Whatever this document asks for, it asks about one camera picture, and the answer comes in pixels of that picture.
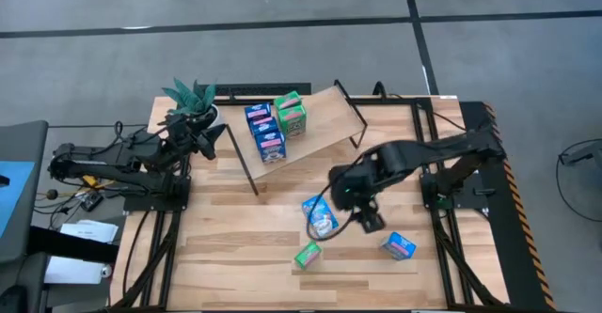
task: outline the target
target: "wooden tabletop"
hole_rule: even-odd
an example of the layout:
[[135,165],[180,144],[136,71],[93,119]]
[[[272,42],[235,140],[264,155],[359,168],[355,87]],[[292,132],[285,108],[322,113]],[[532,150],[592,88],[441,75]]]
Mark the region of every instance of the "wooden tabletop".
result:
[[[433,97],[433,105],[436,112],[463,123],[458,100]],[[153,125],[163,120],[171,107],[168,98],[155,99],[150,131],[157,129]],[[306,271],[293,261],[309,242],[301,203],[325,187],[333,164],[349,164],[364,149],[386,141],[416,139],[408,106],[358,108],[369,124],[360,149],[344,140],[284,166],[256,180],[259,196],[253,194],[227,135],[216,143],[217,159],[207,161],[199,154],[192,158],[193,187],[188,209],[182,214],[169,310],[445,307],[435,238],[430,215],[422,207],[418,171],[377,197],[386,230],[364,234],[360,225],[351,224],[339,237],[320,243],[324,252]],[[440,118],[436,125],[439,137],[460,133]],[[348,215],[335,214],[339,221]],[[507,302],[488,222],[472,210],[456,214],[468,264],[495,296]],[[135,246],[128,287],[146,265],[154,215],[149,215]],[[113,302],[121,297],[125,262],[141,217],[142,213],[133,213],[126,221],[111,284]],[[395,261],[378,249],[391,231],[418,246],[412,259]],[[450,265],[456,300],[461,302],[451,260]],[[158,300],[162,270],[160,265],[152,303]]]

